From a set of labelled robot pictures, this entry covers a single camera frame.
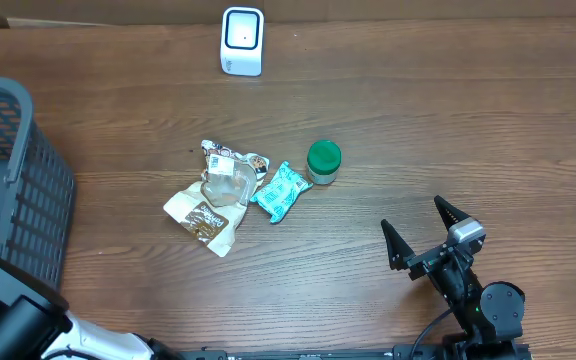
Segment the wooden table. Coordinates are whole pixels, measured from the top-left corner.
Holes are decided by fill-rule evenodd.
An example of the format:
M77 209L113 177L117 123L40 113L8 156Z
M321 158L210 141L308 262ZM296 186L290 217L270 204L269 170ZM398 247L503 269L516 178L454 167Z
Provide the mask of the wooden table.
M379 221L417 252L443 195L488 230L475 271L527 293L537 359L576 358L576 19L267 26L260 78L224 75L219 26L0 30L0 76L77 173L72 310L179 349L389 347L446 305L388 268ZM338 180L279 225L250 206L218 258L162 205L212 139L303 171L331 138ZM428 340L457 330L445 321Z

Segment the jar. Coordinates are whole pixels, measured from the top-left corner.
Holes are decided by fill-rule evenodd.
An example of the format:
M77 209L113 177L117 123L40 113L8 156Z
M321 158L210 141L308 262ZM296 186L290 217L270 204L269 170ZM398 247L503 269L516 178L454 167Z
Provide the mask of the jar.
M308 151L308 177L317 185L328 185L337 178L341 149L330 140L319 140Z

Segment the teal wrapper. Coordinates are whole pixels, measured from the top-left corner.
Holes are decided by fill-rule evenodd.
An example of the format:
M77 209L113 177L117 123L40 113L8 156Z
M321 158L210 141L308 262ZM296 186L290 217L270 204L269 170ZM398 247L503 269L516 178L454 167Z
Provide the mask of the teal wrapper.
M294 172L289 165L288 161L281 163L272 181L250 199L271 215L271 224L280 222L297 201L299 194L312 187L312 184Z

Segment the gray plastic basket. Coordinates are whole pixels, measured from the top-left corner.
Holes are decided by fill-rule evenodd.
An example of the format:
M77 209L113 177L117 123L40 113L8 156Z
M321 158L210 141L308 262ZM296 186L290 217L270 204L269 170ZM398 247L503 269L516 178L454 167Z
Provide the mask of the gray plastic basket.
M33 121L30 95L0 78L0 257L59 288L75 178Z

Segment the snack bag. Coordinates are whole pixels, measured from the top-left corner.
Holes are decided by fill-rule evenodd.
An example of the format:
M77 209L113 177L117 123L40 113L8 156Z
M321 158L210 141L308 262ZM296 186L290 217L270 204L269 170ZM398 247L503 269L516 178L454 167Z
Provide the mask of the snack bag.
M219 257L235 242L235 229L248 201L268 173L270 161L254 153L241 155L210 140L201 142L207 169L198 181L164 205L175 221Z
M299 194L312 187L312 184L294 172L289 165L288 161L284 161L270 183L250 198L250 201L258 203L272 215L271 224L280 222L297 201Z

